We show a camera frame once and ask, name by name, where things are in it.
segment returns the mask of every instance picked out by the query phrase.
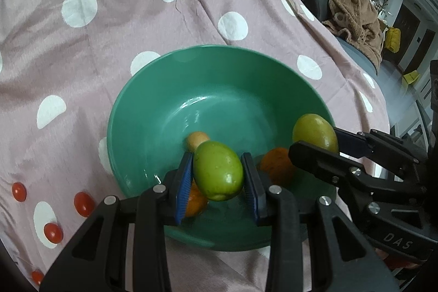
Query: cherry tomato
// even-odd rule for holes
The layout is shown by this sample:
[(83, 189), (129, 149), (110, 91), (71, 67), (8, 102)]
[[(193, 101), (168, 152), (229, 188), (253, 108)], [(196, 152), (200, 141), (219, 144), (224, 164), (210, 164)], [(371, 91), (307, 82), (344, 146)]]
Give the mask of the cherry tomato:
[(64, 237), (61, 228), (55, 223), (47, 223), (44, 226), (44, 235), (53, 244), (59, 244)]
[(417, 268), (419, 265), (414, 264), (412, 262), (406, 261), (402, 258), (398, 258), (397, 256), (393, 256), (393, 255), (389, 255), (385, 260), (384, 260), (386, 266), (390, 269), (390, 270), (394, 270), (396, 268), (406, 268), (406, 269), (413, 269), (413, 268)]
[(27, 197), (26, 187), (21, 182), (12, 185), (12, 195), (18, 202), (24, 202)]
[(32, 274), (32, 280), (39, 286), (41, 284), (42, 279), (44, 278), (44, 275), (41, 271), (33, 271)]
[(93, 212), (95, 206), (96, 204), (94, 203), (93, 198), (85, 192), (79, 192), (74, 196), (74, 207), (84, 218), (88, 218), (91, 212)]

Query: yellow bag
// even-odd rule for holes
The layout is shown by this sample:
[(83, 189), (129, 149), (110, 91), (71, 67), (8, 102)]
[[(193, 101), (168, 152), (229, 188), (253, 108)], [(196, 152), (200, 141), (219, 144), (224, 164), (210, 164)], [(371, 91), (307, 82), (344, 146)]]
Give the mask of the yellow bag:
[(394, 54), (396, 52), (399, 52), (401, 37), (402, 32), (400, 31), (400, 29), (390, 27), (389, 30), (386, 32), (385, 48), (387, 48)]

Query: green fruit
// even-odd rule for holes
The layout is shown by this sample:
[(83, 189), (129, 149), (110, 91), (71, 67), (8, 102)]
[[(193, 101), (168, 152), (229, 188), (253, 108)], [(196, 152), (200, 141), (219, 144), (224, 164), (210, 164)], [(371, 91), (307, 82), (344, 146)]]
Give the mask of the green fruit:
[(244, 170), (239, 157), (228, 146), (205, 141), (196, 149), (193, 174), (201, 193), (209, 200), (229, 200), (239, 194)]
[(292, 140), (305, 141), (319, 148), (339, 154), (338, 138), (328, 121), (317, 114), (305, 114), (293, 127)]

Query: bowl rim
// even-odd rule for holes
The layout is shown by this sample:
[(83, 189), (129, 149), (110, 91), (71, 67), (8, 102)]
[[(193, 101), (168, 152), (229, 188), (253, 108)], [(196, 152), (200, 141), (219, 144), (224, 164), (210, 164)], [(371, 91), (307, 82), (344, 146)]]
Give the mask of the bowl rim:
[(321, 98), (321, 96), (319, 95), (319, 93), (316, 91), (316, 89), (314, 89), (314, 87), (305, 79), (303, 78), (303, 76), (301, 76), (300, 74), (298, 74), (297, 71), (295, 71), (293, 68), (289, 67), (288, 65), (284, 64), (283, 62), (262, 54), (261, 52), (257, 52), (251, 49), (247, 49), (247, 48), (241, 48), (239, 46), (230, 46), (230, 45), (214, 45), (214, 44), (210, 44), (210, 45), (196, 45), (196, 46), (190, 46), (188, 48), (183, 48), (183, 49), (179, 49), (179, 50), (175, 50), (172, 52), (168, 52), (167, 54), (160, 56), (152, 61), (150, 61), (148, 64), (146, 64), (145, 66), (143, 66), (140, 70), (138, 70), (129, 80), (128, 82), (126, 82), (126, 84), (123, 86), (122, 90), (120, 91), (120, 93), (117, 95), (117, 98), (113, 104), (113, 107), (111, 108), (111, 113), (109, 115), (109, 120), (108, 120), (108, 126), (106, 128), (106, 149), (107, 149), (107, 153), (108, 153), (108, 159), (109, 159), (109, 165), (111, 166), (111, 170), (113, 173), (113, 176), (115, 177), (117, 184), (120, 188), (120, 190), (122, 191), (123, 195), (125, 197), (131, 197), (130, 194), (128, 194), (128, 188), (126, 187), (126, 184), (120, 182), (119, 180), (119, 176), (120, 176), (120, 172), (118, 170), (116, 170), (116, 163), (114, 162), (114, 155), (113, 155), (113, 134), (112, 134), (112, 128), (113, 128), (113, 123), (114, 123), (114, 117), (116, 114), (116, 108), (119, 105), (119, 102), (121, 101), (123, 95), (125, 94), (125, 92), (128, 90), (128, 88), (130, 87), (130, 85), (135, 81), (135, 79), (138, 76), (141, 76), (142, 73), (144, 71), (146, 71), (150, 66), (154, 65), (155, 63), (157, 63), (158, 61), (163, 60), (166, 57), (170, 57), (170, 56), (174, 56), (176, 53), (182, 52), (182, 51), (187, 51), (187, 50), (191, 50), (191, 49), (195, 49), (195, 48), (226, 48), (226, 49), (235, 49), (235, 50), (243, 50), (245, 52), (250, 52), (253, 53), (254, 55), (258, 55), (258, 56), (262, 56), (265, 57), (271, 61), (274, 61), (276, 63), (278, 63), (279, 65), (287, 68), (288, 70), (292, 71), (293, 73), (295, 73), (297, 76), (299, 76), (301, 78), (301, 80), (303, 80), (303, 82), (305, 82), (314, 92), (314, 94), (319, 98), (319, 100), (321, 101), (321, 103), (323, 104), (323, 106), (325, 107), (329, 118), (327, 119), (327, 121), (334, 126), (335, 122), (333, 120), (332, 114), (329, 111), (326, 103), (324, 102), (324, 100)]

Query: green bowl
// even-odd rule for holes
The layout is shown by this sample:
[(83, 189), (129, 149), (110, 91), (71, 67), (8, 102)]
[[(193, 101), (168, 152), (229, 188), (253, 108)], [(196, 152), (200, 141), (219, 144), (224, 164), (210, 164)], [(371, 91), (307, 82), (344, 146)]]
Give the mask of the green bowl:
[[(108, 124), (108, 155), (126, 197), (137, 196), (178, 167), (185, 138), (206, 132), (240, 156), (256, 159), (291, 145), (299, 117), (316, 113), (333, 124), (315, 90), (289, 67), (254, 51), (196, 46), (171, 52), (139, 70), (119, 94)], [(336, 197), (334, 187), (298, 171), (289, 188), (296, 196)], [(269, 227), (251, 220), (242, 195), (209, 202), (196, 218), (166, 234), (220, 251), (267, 246)]]

